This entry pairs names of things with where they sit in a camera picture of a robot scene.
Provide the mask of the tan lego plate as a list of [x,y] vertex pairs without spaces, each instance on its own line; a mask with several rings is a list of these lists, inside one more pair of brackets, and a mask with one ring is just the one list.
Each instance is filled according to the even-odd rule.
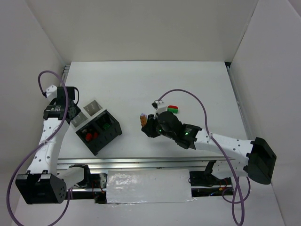
[[147,124],[147,116],[146,117],[140,117],[141,126],[144,127]]

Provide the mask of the red and tan lego brick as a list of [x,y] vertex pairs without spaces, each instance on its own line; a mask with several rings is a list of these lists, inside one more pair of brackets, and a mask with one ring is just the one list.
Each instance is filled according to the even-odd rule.
[[86,136],[85,136],[85,140],[87,142],[90,142],[92,139],[93,139],[93,135],[91,133],[87,133]]

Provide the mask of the small green lego brick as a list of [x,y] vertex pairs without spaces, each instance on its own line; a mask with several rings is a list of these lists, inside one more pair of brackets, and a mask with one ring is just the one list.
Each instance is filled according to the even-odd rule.
[[110,127],[111,127],[111,126],[110,126],[110,124],[108,124],[108,123],[106,123],[106,124],[104,124],[104,125],[102,126],[102,128],[103,128],[104,130],[108,130]]

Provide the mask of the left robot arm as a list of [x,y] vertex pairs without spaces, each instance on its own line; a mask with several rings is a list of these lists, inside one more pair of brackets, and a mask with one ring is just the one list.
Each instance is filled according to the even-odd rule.
[[86,187],[90,169],[86,164],[75,164],[62,173],[57,172],[57,162],[63,138],[70,122],[80,112],[75,103],[79,98],[76,87],[51,86],[46,91],[49,105],[43,112],[41,148],[25,174],[16,177],[16,186],[27,204],[62,203],[70,188]]

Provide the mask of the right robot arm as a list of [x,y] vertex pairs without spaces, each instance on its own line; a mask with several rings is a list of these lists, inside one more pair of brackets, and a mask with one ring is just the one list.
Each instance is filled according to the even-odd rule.
[[271,184],[277,157],[263,138],[241,140],[208,134],[199,126],[181,123],[169,111],[155,115],[142,114],[140,122],[142,132],[148,137],[164,136],[184,149],[221,153],[228,157],[229,160],[224,162],[210,161],[205,169],[208,175],[224,179],[235,174],[237,177],[248,177],[259,184]]

